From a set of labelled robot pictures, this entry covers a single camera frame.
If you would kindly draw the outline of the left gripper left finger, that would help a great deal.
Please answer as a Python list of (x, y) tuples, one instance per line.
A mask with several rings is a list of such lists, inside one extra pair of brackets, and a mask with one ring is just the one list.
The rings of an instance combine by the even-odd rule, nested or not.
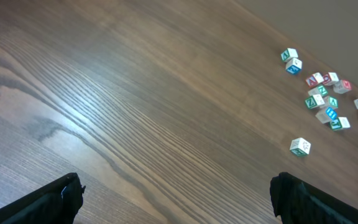
[(68, 173), (0, 208), (0, 223), (73, 224), (85, 188), (76, 172)]

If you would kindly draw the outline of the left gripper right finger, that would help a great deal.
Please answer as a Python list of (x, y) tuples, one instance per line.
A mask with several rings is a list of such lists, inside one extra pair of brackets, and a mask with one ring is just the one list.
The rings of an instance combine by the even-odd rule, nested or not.
[(358, 223), (358, 209), (281, 172), (270, 181), (273, 213), (287, 224)]

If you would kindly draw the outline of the blue H block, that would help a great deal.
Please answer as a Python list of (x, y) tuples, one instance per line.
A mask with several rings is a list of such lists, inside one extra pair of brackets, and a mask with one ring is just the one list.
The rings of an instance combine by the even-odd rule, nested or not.
[(337, 112), (332, 107), (324, 107), (315, 116), (321, 123), (326, 124), (337, 119)]

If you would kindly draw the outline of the green-sided picture block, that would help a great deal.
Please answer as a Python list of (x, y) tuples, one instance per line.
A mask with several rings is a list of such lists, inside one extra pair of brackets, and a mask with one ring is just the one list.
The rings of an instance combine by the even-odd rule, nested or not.
[(291, 141), (290, 151), (298, 156), (307, 156), (310, 153), (311, 143), (304, 138), (297, 138)]

